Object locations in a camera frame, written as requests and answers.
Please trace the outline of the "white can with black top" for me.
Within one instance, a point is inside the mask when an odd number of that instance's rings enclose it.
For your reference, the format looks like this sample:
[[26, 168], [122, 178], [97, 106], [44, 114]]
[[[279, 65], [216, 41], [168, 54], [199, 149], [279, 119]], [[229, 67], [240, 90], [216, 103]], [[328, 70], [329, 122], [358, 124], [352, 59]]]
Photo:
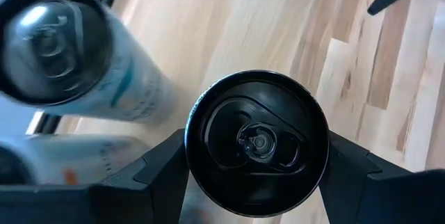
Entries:
[[36, 134], [0, 137], [0, 185], [90, 184], [149, 150], [132, 136]]
[[0, 2], [0, 93], [55, 115], [159, 125], [175, 88], [98, 0]]
[[329, 159], [329, 127], [310, 92], [270, 70], [211, 84], [185, 126], [188, 167], [218, 206], [246, 217], [277, 216], [316, 189]]

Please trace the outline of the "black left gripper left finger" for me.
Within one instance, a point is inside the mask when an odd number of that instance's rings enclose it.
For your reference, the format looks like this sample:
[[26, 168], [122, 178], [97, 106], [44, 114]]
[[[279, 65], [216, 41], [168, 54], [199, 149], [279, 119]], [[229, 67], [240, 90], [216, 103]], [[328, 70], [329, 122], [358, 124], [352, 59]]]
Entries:
[[94, 224], [179, 224], [188, 183], [184, 130], [90, 188]]

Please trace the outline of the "wooden shelf with black frame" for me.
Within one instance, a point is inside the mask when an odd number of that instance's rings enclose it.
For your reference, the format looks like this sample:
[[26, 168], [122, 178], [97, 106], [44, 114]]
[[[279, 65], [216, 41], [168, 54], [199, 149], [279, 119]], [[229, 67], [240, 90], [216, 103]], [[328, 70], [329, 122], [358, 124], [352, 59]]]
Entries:
[[114, 0], [113, 11], [174, 83], [177, 103], [158, 127], [65, 116], [59, 134], [130, 135], [157, 145], [186, 124], [213, 82], [240, 70], [286, 74], [315, 93], [321, 66], [318, 0]]

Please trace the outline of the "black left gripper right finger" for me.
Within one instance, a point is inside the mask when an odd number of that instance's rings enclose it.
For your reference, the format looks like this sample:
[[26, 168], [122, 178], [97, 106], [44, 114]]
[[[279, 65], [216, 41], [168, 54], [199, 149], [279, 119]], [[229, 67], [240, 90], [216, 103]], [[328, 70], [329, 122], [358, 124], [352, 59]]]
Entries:
[[330, 224], [445, 224], [445, 169], [413, 173], [334, 132], [319, 187]]

